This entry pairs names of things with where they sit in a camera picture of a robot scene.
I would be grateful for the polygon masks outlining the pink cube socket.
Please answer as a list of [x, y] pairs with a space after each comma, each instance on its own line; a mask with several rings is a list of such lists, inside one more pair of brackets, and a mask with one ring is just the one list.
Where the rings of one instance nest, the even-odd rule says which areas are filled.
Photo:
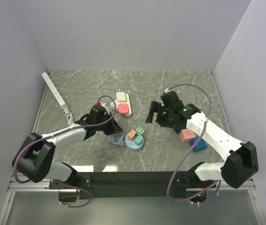
[[191, 139], [195, 138], [195, 134], [189, 129], [182, 129], [179, 133], [182, 143], [189, 143]]

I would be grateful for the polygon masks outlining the long white power strip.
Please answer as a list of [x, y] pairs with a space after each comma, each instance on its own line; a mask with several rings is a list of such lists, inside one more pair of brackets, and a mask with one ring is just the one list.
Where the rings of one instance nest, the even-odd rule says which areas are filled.
[[55, 97], [58, 104], [62, 108], [62, 110], [63, 110], [63, 112], [67, 118], [68, 124], [72, 125], [74, 123], [74, 118], [73, 118], [73, 115], [72, 115], [69, 107], [67, 106], [66, 102], [64, 101], [64, 99], [62, 98], [62, 96], [60, 95], [58, 90], [56, 89], [56, 87], [55, 87], [54, 83], [52, 82], [52, 80], [50, 79], [49, 75], [46, 72], [42, 73], [41, 75], [42, 75], [44, 81], [46, 82], [49, 90], [52, 92], [53, 96]]

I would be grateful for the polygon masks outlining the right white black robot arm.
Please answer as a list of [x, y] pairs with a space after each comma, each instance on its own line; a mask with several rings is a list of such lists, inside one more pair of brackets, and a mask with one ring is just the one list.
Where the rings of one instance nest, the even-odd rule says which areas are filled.
[[222, 158], [220, 163], [200, 162], [189, 170], [189, 183], [199, 187], [206, 180], [225, 181], [232, 188], [239, 188], [258, 172], [256, 146], [252, 142], [242, 142], [210, 121], [206, 115], [193, 104], [178, 108], [152, 101], [146, 123], [156, 122], [161, 127], [172, 128], [176, 133], [189, 129], [210, 145]]

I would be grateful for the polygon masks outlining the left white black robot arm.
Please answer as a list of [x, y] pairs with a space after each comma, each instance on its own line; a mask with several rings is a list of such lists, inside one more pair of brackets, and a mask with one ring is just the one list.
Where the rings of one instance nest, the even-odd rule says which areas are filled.
[[65, 188], [76, 184], [72, 167], [53, 161], [56, 152], [76, 143], [89, 139], [97, 132], [114, 135], [123, 132], [112, 113], [106, 110], [90, 112], [67, 128], [51, 134], [29, 134], [12, 161], [15, 180], [24, 184], [29, 181], [38, 183], [45, 178], [60, 180]]

